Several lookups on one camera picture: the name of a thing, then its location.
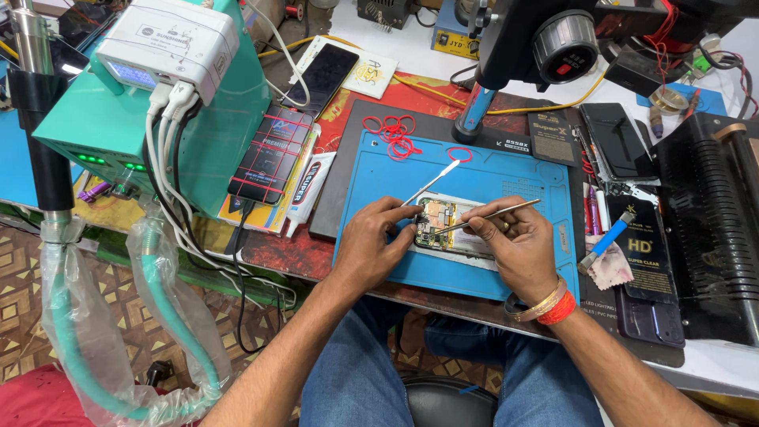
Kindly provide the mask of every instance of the yellow cable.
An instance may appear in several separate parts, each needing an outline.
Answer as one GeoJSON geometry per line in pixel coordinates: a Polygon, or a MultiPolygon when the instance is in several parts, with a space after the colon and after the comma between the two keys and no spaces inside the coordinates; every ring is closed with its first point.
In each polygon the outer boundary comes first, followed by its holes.
{"type": "Polygon", "coordinates": [[[11,49],[10,46],[8,46],[7,44],[3,43],[2,40],[0,40],[0,47],[2,47],[2,49],[5,50],[6,52],[10,53],[11,56],[13,56],[14,58],[18,59],[18,54],[13,49],[11,49]]]}
{"type": "MultiPolygon", "coordinates": [[[[351,43],[351,42],[349,42],[347,40],[343,40],[343,39],[341,39],[339,37],[335,37],[335,36],[322,36],[322,37],[325,37],[325,38],[331,39],[331,40],[335,40],[335,41],[338,41],[340,43],[344,43],[344,44],[346,44],[346,45],[348,45],[350,47],[354,47],[356,49],[361,49],[360,47],[356,46],[355,44],[353,44],[353,43],[351,43]]],[[[302,40],[298,40],[295,43],[288,44],[287,46],[285,46],[285,48],[286,49],[292,49],[292,48],[296,47],[297,45],[303,44],[305,42],[310,42],[311,40],[313,40],[313,38],[314,37],[308,37],[308,38],[305,38],[305,39],[302,39],[302,40]]],[[[270,50],[268,52],[259,53],[258,57],[259,58],[263,58],[264,56],[274,55],[275,53],[281,53],[281,52],[279,50],[270,50]]]]}
{"type": "MultiPolygon", "coordinates": [[[[353,44],[353,43],[351,43],[351,42],[349,42],[347,40],[343,40],[343,39],[341,39],[339,37],[335,37],[335,36],[322,36],[322,37],[326,37],[326,38],[331,39],[331,40],[336,40],[336,41],[338,41],[340,43],[345,43],[346,45],[354,47],[356,49],[361,49],[360,47],[356,46],[355,44],[353,44]]],[[[288,44],[286,46],[286,49],[293,48],[293,47],[295,47],[295,46],[297,46],[299,44],[305,43],[305,42],[310,42],[311,40],[313,40],[313,38],[314,37],[308,37],[306,39],[298,40],[295,43],[288,44]]],[[[262,58],[264,56],[274,55],[275,53],[280,53],[280,52],[276,51],[276,50],[272,50],[272,51],[269,51],[269,52],[260,53],[260,54],[258,54],[258,57],[262,58]]],[[[487,112],[487,114],[489,114],[489,115],[495,115],[495,114],[509,114],[509,113],[513,113],[513,112],[553,111],[554,109],[564,109],[564,108],[568,108],[568,107],[571,107],[571,106],[576,106],[577,104],[585,101],[585,99],[588,98],[591,95],[591,93],[593,93],[594,90],[596,90],[596,87],[598,87],[598,85],[603,80],[603,76],[604,75],[606,75],[606,71],[604,71],[603,73],[601,73],[601,75],[598,77],[598,80],[596,80],[596,83],[591,87],[591,89],[588,92],[585,93],[585,95],[582,96],[582,98],[580,98],[579,100],[574,101],[573,103],[562,104],[560,106],[501,109],[501,110],[497,110],[497,111],[489,111],[489,112],[487,112]]],[[[393,74],[392,78],[394,78],[397,81],[400,81],[401,83],[406,84],[408,86],[416,87],[417,89],[422,89],[422,90],[424,90],[426,92],[429,92],[429,93],[434,93],[437,96],[445,98],[445,99],[447,99],[447,100],[449,100],[449,101],[451,101],[453,103],[457,103],[460,106],[467,105],[466,102],[464,102],[462,100],[457,100],[453,96],[448,96],[448,95],[446,95],[446,94],[444,94],[442,92],[438,92],[437,90],[430,89],[429,87],[425,87],[425,86],[422,86],[420,84],[416,84],[416,83],[410,82],[410,81],[408,81],[408,80],[406,80],[404,78],[399,77],[397,74],[393,74]]]]}

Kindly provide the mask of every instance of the yellow label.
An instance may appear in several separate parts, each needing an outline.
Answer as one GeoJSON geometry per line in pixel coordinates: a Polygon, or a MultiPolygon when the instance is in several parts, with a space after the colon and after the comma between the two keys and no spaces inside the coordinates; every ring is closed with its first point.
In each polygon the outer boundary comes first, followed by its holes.
{"type": "Polygon", "coordinates": [[[479,59],[479,52],[470,53],[471,44],[479,42],[480,40],[472,40],[461,34],[437,30],[437,34],[435,35],[435,50],[452,53],[453,55],[463,56],[465,58],[479,59]]]}

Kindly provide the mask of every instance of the chair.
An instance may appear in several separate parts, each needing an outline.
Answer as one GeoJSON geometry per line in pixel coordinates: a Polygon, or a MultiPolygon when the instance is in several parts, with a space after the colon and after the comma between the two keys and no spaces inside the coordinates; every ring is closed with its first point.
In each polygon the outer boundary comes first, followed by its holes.
{"type": "Polygon", "coordinates": [[[483,388],[453,377],[432,375],[419,369],[399,372],[406,386],[408,407],[415,427],[492,427],[498,397],[483,388]]]}

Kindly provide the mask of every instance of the smartphone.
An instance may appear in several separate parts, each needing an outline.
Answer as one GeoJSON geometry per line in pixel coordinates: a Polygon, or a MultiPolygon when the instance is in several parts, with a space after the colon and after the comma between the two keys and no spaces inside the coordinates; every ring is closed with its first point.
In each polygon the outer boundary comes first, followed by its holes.
{"type": "MultiPolygon", "coordinates": [[[[3,40],[2,33],[0,33],[0,40],[3,40]]],[[[11,49],[16,49],[14,39],[6,39],[5,43],[11,49]]],[[[59,39],[50,40],[50,57],[55,75],[65,77],[68,81],[75,79],[90,63],[89,58],[59,39]]],[[[3,49],[0,49],[0,59],[7,61],[9,67],[20,69],[18,59],[3,49]]]]}
{"type": "Polygon", "coordinates": [[[619,333],[623,337],[680,349],[685,346],[677,305],[633,298],[623,286],[617,286],[615,293],[619,333]]]}
{"type": "Polygon", "coordinates": [[[312,124],[308,114],[269,107],[227,192],[264,204],[279,203],[312,124]]]}
{"type": "Polygon", "coordinates": [[[432,234],[456,224],[461,215],[474,208],[474,205],[432,198],[421,198],[417,204],[422,206],[424,210],[414,218],[414,222],[417,224],[417,235],[414,239],[416,246],[469,257],[494,259],[493,252],[490,251],[484,240],[478,236],[465,233],[463,229],[434,236],[432,234]]]}
{"type": "MultiPolygon", "coordinates": [[[[298,111],[311,115],[314,120],[318,119],[342,86],[342,82],[351,73],[356,62],[358,62],[358,54],[327,43],[317,53],[302,76],[308,87],[311,102],[305,107],[300,107],[285,99],[282,101],[282,106],[296,108],[298,111]]],[[[301,104],[306,102],[306,93],[300,81],[287,92],[287,96],[301,104]]]]}
{"type": "Polygon", "coordinates": [[[635,123],[619,103],[581,104],[591,141],[600,151],[613,179],[657,179],[653,162],[638,136],[635,123]]]}

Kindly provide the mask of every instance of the spudger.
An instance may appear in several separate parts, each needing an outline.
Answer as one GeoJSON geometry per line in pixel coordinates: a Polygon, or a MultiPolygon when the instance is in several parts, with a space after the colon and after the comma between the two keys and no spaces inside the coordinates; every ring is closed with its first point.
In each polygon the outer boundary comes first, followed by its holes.
{"type": "MultiPolygon", "coordinates": [[[[506,212],[511,212],[512,210],[517,210],[517,209],[519,209],[520,207],[527,207],[527,206],[530,206],[530,205],[532,205],[532,204],[536,204],[536,203],[538,203],[538,202],[540,202],[540,199],[539,199],[539,198],[537,198],[537,199],[535,199],[535,200],[525,201],[524,203],[515,204],[514,206],[511,206],[511,207],[507,207],[506,209],[501,209],[501,210],[499,210],[498,212],[495,212],[495,213],[491,213],[490,215],[488,215],[488,216],[486,216],[486,217],[483,217],[483,218],[487,220],[488,218],[497,217],[497,216],[499,216],[500,214],[505,214],[506,212]]],[[[447,229],[439,229],[439,230],[437,230],[437,231],[435,231],[435,232],[431,232],[431,233],[430,233],[430,236],[435,236],[435,235],[438,235],[438,234],[443,234],[443,233],[445,233],[445,232],[453,231],[453,230],[455,230],[455,229],[462,229],[462,228],[464,228],[464,227],[466,227],[466,226],[468,226],[468,225],[469,225],[469,221],[467,221],[467,222],[465,222],[465,223],[456,224],[456,225],[454,225],[454,226],[450,226],[450,227],[448,227],[447,229]]]]}
{"type": "Polygon", "coordinates": [[[409,198],[407,201],[405,201],[401,206],[405,206],[405,205],[411,203],[412,201],[414,201],[415,198],[419,197],[429,187],[432,187],[432,184],[434,184],[435,182],[437,182],[438,179],[441,179],[443,176],[446,176],[446,173],[451,172],[451,169],[453,169],[456,166],[458,166],[459,163],[461,163],[461,161],[460,160],[456,160],[453,163],[449,164],[448,167],[446,167],[445,169],[443,169],[442,172],[438,176],[435,177],[435,179],[433,179],[432,181],[430,181],[430,183],[427,184],[427,185],[425,185],[424,187],[419,188],[419,191],[417,191],[416,193],[414,193],[414,195],[411,196],[411,198],[409,198]]]}

